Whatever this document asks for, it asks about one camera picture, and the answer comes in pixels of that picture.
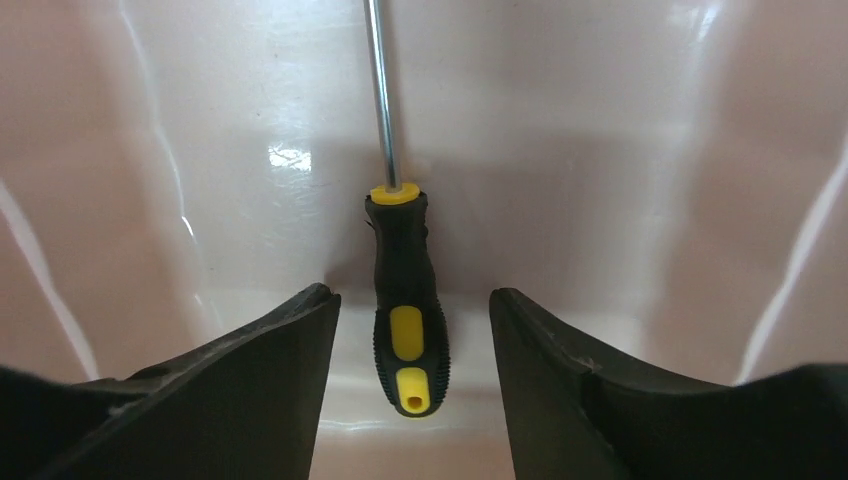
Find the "black yellow screwdriver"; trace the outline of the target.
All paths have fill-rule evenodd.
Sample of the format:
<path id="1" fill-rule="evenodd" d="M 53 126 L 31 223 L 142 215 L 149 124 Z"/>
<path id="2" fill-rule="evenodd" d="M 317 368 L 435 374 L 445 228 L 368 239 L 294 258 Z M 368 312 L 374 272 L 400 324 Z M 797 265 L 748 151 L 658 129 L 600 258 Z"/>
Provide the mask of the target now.
<path id="1" fill-rule="evenodd" d="M 386 2 L 365 2 L 374 100 L 385 181 L 371 189 L 365 211 L 375 233 L 373 328 L 376 371 L 388 402 L 420 419 L 442 405 L 450 381 L 447 323 L 428 252 L 428 197 L 401 178 L 390 81 Z"/>

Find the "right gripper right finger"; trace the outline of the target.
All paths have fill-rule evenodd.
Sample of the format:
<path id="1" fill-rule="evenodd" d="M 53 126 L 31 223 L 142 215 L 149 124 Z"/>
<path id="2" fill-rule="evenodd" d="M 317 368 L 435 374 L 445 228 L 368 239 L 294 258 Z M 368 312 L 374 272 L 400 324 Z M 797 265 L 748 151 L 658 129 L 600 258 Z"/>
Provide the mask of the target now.
<path id="1" fill-rule="evenodd" d="M 847 368 L 737 386 L 680 375 L 566 324 L 513 288 L 489 298 L 519 479 L 843 479 Z"/>

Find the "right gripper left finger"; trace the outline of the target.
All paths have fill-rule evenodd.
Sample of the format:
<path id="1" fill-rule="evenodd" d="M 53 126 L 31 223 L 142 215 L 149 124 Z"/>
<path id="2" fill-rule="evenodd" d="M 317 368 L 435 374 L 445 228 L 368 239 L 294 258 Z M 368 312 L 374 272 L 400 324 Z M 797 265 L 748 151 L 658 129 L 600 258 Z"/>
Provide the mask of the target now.
<path id="1" fill-rule="evenodd" d="M 305 479 L 341 298 L 315 283 L 125 379 L 1 371 L 5 479 Z"/>

